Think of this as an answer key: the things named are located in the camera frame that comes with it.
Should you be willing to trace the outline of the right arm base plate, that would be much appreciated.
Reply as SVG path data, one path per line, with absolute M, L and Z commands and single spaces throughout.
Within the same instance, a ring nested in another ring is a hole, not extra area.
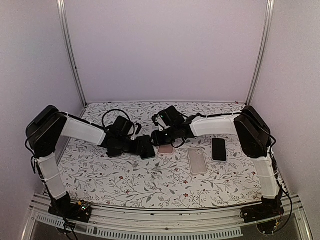
M 240 217 L 245 223 L 261 221 L 284 214 L 282 203 L 275 200 L 269 200 L 257 205 L 243 207 L 240 211 Z

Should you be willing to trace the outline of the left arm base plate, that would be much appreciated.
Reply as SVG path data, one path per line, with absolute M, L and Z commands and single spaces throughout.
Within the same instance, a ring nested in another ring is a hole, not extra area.
M 89 223 L 92 207 L 86 204 L 55 201 L 51 203 L 48 213 L 58 217 L 65 217 L 67 220 Z

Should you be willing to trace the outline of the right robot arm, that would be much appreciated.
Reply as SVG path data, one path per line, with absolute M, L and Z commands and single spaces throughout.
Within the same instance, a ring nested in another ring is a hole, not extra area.
M 151 142 L 156 147 L 172 145 L 177 139 L 236 135 L 243 153 L 252 159 L 260 180 L 262 204 L 258 213 L 262 218 L 269 218 L 281 206 L 283 190 L 278 180 L 279 170 L 273 153 L 276 140 L 252 106 L 246 106 L 235 113 L 197 113 L 189 117 L 170 106 L 153 115 L 151 119 L 158 127 L 151 134 Z

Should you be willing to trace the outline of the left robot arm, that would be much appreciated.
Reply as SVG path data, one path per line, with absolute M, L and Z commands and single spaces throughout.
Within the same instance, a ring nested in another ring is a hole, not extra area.
M 61 112 L 53 105 L 48 105 L 27 126 L 26 148 L 32 152 L 41 180 L 55 209 L 63 217 L 70 217 L 75 210 L 58 170 L 56 146 L 60 137 L 106 148 L 110 158 L 123 153 L 142 156 L 147 144 L 141 137 L 132 139 L 134 133 L 134 124 L 124 117 L 119 116 L 112 125 L 99 126 Z

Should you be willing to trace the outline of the black phone teal edge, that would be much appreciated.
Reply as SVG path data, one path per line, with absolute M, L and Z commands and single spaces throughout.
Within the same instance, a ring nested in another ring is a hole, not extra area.
M 149 135 L 139 136 L 138 141 L 138 153 L 142 160 L 152 159 L 156 157 L 154 146 L 151 143 Z

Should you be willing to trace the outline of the clear white phone case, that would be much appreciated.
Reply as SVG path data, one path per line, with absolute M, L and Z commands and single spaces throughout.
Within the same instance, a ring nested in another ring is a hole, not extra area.
M 205 156 L 200 147 L 187 149 L 190 171 L 194 175 L 205 174 L 208 172 Z

